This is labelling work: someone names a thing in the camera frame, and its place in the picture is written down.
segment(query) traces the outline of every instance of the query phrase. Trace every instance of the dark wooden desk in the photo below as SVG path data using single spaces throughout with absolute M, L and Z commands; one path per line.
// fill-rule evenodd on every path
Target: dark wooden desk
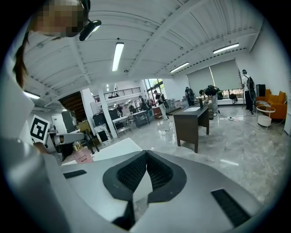
M 204 105 L 203 109 L 197 111 L 185 111 L 190 107 L 173 114 L 177 143 L 179 147 L 181 146 L 180 140 L 193 143 L 195 145 L 195 153 L 198 153 L 198 126 L 206 127 L 206 134 L 209 134 L 208 106 Z

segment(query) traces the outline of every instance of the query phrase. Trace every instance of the marble floor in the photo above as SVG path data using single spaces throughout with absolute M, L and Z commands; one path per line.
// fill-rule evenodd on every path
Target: marble floor
M 240 184 L 261 203 L 269 202 L 276 195 L 290 164 L 291 138 L 284 132 L 284 124 L 275 125 L 280 122 L 274 122 L 266 129 L 241 106 L 219 109 L 223 116 L 210 121 L 210 134 L 206 135 L 203 127 L 199 130 L 198 153 L 190 143 L 181 141 L 181 147 L 177 146 L 173 116 L 169 116 L 169 121 L 153 120 L 140 129 L 133 124 L 133 132 L 121 133 L 113 143 L 130 137 L 144 150 L 207 164 Z M 224 116 L 234 117 L 234 120 L 229 121 Z

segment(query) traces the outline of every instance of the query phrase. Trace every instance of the orange armchair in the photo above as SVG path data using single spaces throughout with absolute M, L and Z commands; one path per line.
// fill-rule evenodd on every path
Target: orange armchair
M 270 89 L 266 89 L 266 94 L 264 97 L 257 97 L 256 101 L 265 101 L 268 102 L 272 108 L 276 109 L 276 112 L 271 113 L 272 119 L 283 120 L 287 114 L 287 104 L 285 104 L 286 93 L 280 92 L 278 96 L 271 94 Z

